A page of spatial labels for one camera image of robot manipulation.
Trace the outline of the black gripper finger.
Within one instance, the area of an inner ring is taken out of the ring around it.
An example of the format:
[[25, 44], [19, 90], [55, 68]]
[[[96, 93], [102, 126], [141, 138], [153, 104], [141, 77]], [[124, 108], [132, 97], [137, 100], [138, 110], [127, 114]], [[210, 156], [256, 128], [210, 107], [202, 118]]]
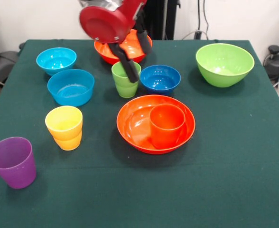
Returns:
[[139, 41], [139, 44], [141, 46], [141, 49], [144, 54], [150, 54], [151, 53], [151, 45], [148, 39], [147, 31], [144, 29], [143, 25], [139, 22], [135, 23], [135, 28], [137, 30], [137, 38]]
[[122, 49], [118, 43], [110, 43], [109, 48], [111, 52], [120, 60], [129, 81], [131, 83], [136, 83], [139, 80], [139, 74], [136, 71], [133, 61], [129, 59], [125, 50]]

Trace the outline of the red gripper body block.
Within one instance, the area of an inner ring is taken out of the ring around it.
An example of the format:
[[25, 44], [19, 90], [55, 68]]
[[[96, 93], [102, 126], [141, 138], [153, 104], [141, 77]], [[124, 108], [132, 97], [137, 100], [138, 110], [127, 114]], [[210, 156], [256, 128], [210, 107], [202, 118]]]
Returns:
[[145, 0], [81, 0], [82, 29], [100, 43], [121, 43], [135, 26]]

